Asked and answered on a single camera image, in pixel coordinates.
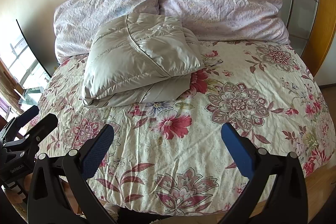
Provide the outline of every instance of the frosted glass panel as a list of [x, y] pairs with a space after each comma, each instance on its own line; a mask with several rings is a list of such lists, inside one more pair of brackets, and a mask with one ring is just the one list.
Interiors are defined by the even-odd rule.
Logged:
[[282, 7], [280, 9], [279, 15], [285, 25], [287, 25], [288, 22], [291, 6], [292, 6], [292, 0], [282, 0]]
[[298, 37], [293, 37], [291, 35], [289, 36], [289, 40], [291, 41], [290, 46], [295, 50], [295, 52], [299, 56], [301, 56], [307, 44], [307, 40]]
[[288, 32], [290, 34], [309, 38], [309, 34], [314, 23], [315, 0], [294, 0], [292, 15], [288, 24]]

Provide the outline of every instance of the bedsheet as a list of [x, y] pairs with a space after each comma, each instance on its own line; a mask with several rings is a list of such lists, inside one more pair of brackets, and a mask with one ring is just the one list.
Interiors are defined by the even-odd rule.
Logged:
[[[289, 45], [200, 41], [205, 68], [176, 101], [84, 108], [81, 85], [87, 55], [54, 73], [40, 114], [59, 119], [40, 152], [65, 155], [108, 123], [115, 139], [88, 183], [98, 198], [139, 212], [166, 215], [227, 211], [248, 180], [221, 140], [231, 122], [257, 147], [299, 155], [304, 174], [328, 162], [335, 128], [324, 98]], [[270, 179], [261, 200], [270, 193]]]

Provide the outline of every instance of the wooden floor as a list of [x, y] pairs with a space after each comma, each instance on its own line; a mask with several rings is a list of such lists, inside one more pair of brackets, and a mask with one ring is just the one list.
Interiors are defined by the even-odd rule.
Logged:
[[[333, 122], [336, 126], [336, 86], [322, 89], [325, 101]], [[336, 182], [336, 155], [330, 162], [314, 171], [306, 178], [308, 191], [308, 220], [310, 221], [322, 208], [325, 201], [335, 187]], [[255, 214], [262, 211], [264, 203], [258, 203]], [[195, 216], [195, 217], [171, 217], [161, 220], [161, 224], [216, 224], [223, 214]]]

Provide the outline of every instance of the bed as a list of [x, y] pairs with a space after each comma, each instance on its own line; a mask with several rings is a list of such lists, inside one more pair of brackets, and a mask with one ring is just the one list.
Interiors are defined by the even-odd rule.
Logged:
[[48, 113], [59, 119], [40, 152], [65, 155], [109, 124], [114, 142], [88, 180], [95, 195], [138, 212], [186, 216], [226, 212], [248, 182], [221, 140], [226, 122], [271, 154], [297, 153], [305, 176], [330, 160], [335, 128], [328, 107], [290, 45], [206, 35], [199, 43], [205, 68], [192, 73], [176, 101], [84, 108], [88, 54], [64, 60], [30, 125]]

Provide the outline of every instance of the silver down jacket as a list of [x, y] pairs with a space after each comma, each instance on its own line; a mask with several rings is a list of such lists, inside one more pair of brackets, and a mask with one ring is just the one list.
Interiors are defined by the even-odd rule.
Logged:
[[103, 25], [82, 87], [87, 107], [175, 100], [204, 67], [194, 34], [175, 17], [129, 14]]

